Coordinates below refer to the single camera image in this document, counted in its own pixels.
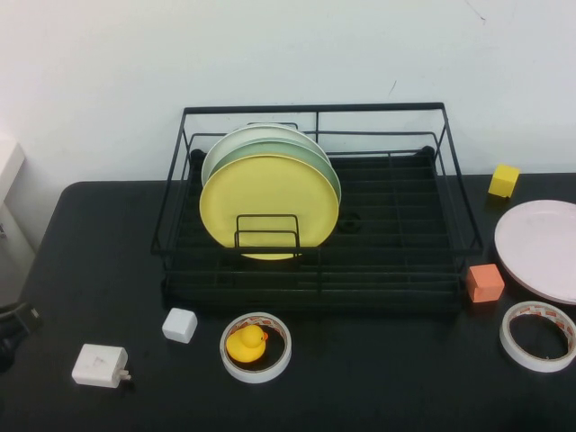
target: tape roll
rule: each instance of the tape roll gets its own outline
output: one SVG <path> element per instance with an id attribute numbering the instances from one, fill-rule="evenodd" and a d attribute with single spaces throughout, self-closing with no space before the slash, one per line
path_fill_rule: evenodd
<path id="1" fill-rule="evenodd" d="M 261 371 L 248 371 L 236 366 L 232 363 L 230 356 L 226 351 L 226 339 L 228 336 L 251 324 L 269 327 L 277 331 L 284 339 L 284 351 L 282 352 L 282 355 L 280 355 L 278 361 L 276 361 L 272 366 Z M 237 380 L 249 384 L 266 383 L 284 372 L 284 369 L 286 369 L 286 366 L 290 363 L 290 357 L 292 356 L 292 338 L 290 336 L 290 331 L 286 325 L 274 315 L 263 312 L 247 313 L 246 315 L 234 319 L 226 327 L 224 333 L 222 333 L 222 337 L 220 338 L 220 356 L 222 357 L 222 362 L 224 363 L 226 370 Z"/>
<path id="2" fill-rule="evenodd" d="M 556 324 L 568 340 L 568 353 L 562 357 L 545 359 L 530 355 L 516 343 L 510 332 L 510 322 L 520 315 L 538 315 Z M 506 352 L 520 365 L 536 372 L 557 372 L 568 366 L 576 356 L 574 332 L 576 326 L 568 315 L 554 306 L 541 301 L 524 301 L 511 307 L 500 327 L 500 342 Z"/>

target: black wire dish rack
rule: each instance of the black wire dish rack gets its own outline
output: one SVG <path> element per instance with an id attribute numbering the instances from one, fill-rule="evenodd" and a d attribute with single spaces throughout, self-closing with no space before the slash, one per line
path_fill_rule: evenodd
<path id="1" fill-rule="evenodd" d="M 277 215 L 294 218 L 293 247 L 242 247 L 239 225 L 236 246 L 222 247 L 204 228 L 205 151 L 254 122 L 290 125 L 327 151 L 342 201 L 322 245 L 300 246 L 297 215 Z M 166 306 L 453 311 L 466 258 L 481 252 L 443 103 L 184 109 L 152 242 L 164 262 Z M 294 257 L 242 256 L 278 253 Z"/>

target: rubber duck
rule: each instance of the rubber duck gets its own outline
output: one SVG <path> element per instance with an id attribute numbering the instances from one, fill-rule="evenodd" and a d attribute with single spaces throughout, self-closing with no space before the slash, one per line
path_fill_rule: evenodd
<path id="1" fill-rule="evenodd" d="M 237 362 L 256 361 L 266 350 L 268 335 L 257 325 L 250 325 L 228 336 L 226 351 Z"/>

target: white plate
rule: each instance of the white plate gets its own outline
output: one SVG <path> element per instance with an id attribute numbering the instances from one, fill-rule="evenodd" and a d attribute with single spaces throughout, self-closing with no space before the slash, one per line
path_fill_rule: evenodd
<path id="1" fill-rule="evenodd" d="M 502 216 L 494 238 L 502 264 L 528 290 L 576 304 L 576 205 L 520 204 Z"/>
<path id="2" fill-rule="evenodd" d="M 322 150 L 316 142 L 291 127 L 276 123 L 249 124 L 244 128 L 234 130 L 212 146 L 202 164 L 202 185 L 206 185 L 210 173 L 222 158 L 228 155 L 231 151 L 242 147 L 248 141 L 262 138 L 270 140 L 278 138 L 297 141 L 300 145 L 308 150 L 312 150 L 330 163 L 328 156 L 326 156 L 324 150 Z"/>

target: white charger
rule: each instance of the white charger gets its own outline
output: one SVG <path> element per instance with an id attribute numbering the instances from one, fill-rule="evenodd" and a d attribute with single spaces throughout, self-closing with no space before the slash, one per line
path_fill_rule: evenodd
<path id="1" fill-rule="evenodd" d="M 131 376 L 124 367 L 128 353 L 121 346 L 84 344 L 72 370 L 78 384 L 110 387 L 115 389 L 122 380 Z"/>

